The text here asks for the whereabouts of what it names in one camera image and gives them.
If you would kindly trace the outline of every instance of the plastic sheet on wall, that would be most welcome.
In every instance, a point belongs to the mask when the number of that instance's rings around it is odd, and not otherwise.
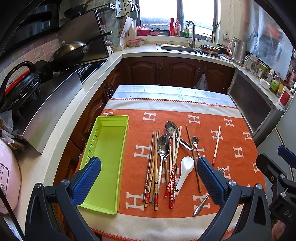
[[[247,50],[285,79],[292,56],[292,45],[279,25],[255,1],[249,1],[250,23],[246,31]]]

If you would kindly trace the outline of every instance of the fork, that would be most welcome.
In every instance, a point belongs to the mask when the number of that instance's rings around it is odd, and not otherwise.
[[[219,171],[224,174],[224,172],[227,170],[227,168],[221,168]],[[194,210],[193,216],[196,217],[200,211],[202,210],[205,202],[207,201],[207,199],[209,198],[209,194],[206,195],[205,199],[200,203],[200,205],[197,206],[197,208]]]

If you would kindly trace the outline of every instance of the white bowl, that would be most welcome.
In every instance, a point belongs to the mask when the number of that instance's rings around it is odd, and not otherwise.
[[[262,78],[260,79],[260,85],[266,90],[270,88],[270,84]]]

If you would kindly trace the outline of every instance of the blue gripper pad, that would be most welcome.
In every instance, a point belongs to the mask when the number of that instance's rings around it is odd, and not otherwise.
[[[92,157],[82,170],[79,170],[71,178],[70,191],[72,192],[73,206],[84,202],[89,190],[101,172],[101,161]]]
[[[291,152],[287,147],[280,146],[278,148],[278,154],[283,158],[291,167],[296,168],[296,155]]]
[[[228,197],[227,180],[224,175],[215,170],[205,157],[198,159],[197,172],[214,204],[224,206]]]

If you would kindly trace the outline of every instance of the refrigerator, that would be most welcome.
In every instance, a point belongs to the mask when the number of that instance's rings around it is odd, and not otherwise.
[[[257,147],[258,154],[265,153],[287,174],[289,180],[295,181],[296,170],[278,153],[278,147],[284,145],[296,154],[296,98],[293,98],[284,115],[268,137]],[[264,176],[268,204],[272,200],[271,182]]]

